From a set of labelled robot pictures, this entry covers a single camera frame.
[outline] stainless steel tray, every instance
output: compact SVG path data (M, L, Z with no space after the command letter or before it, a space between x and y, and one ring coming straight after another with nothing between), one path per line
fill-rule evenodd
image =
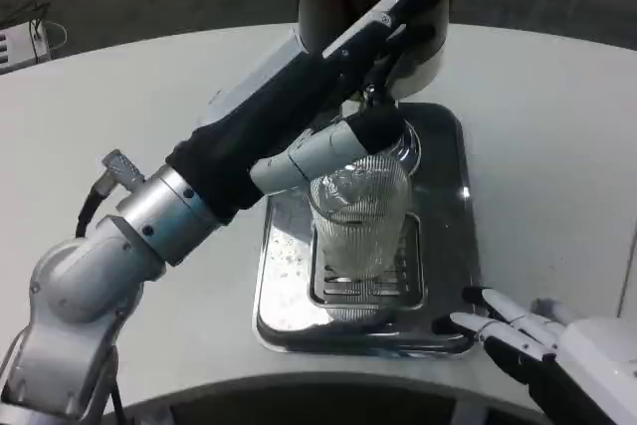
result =
M400 109L420 139L421 158L403 247L385 275L337 277L320 260L307 192L269 198L254 327L270 348L422 356L471 346L430 330L436 317L472 312L460 293L480 282L462 129L443 106Z

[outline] robot finger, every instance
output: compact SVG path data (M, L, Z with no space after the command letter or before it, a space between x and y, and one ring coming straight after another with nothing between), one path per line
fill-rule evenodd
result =
M557 349L554 326L547 326L536 315L518 305L510 298L491 288L469 287L463 290L463 299L470 304L486 308L494 318L501 319L511 327L530 335L542 345Z
M547 353L550 353L548 347L508 324L474 314L452 313L443 316L434 320L432 329L434 333L438 334L461 333L483 343L487 343L490 338L493 338L505 344L515 353L534 360L541 361Z

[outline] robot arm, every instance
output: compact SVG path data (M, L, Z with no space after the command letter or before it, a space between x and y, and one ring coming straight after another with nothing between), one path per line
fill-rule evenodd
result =
M209 122L147 180L124 157L109 158L94 192L107 195L119 183L130 195L89 238L54 247L36 265L29 324L0 372L0 423L98 421L114 386L114 343L145 281L160 278L165 263L179 264L264 194L395 142L404 122L392 102L377 102L317 134L304 133L286 149L320 111L365 87L388 41L427 1L381 0L320 55L308 53L293 33L215 99Z
M452 313L436 333L462 333L480 342L556 425L637 423L637 326L622 319L579 319L561 303L536 301L530 313L489 288L470 287L463 299L488 317Z

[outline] clear drinking glass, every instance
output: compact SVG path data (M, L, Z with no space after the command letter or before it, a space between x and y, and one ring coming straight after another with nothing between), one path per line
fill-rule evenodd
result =
M312 181L309 199L325 262L351 279L389 269L410 195L408 175L384 153Z

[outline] white table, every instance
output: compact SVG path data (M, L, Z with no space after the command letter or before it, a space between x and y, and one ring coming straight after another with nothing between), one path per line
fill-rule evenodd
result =
M0 350L27 323L31 270L73 234L102 155L119 147L153 172L213 94L287 28L161 38L0 78ZM451 26L443 72L415 99L449 107L464 126L488 284L522 303L552 296L587 314L616 314L637 218L636 73L630 51ZM480 351L388 360L262 347L251 316L264 205L146 287L118 342L125 404L190 396L224 380L340 371L533 408Z

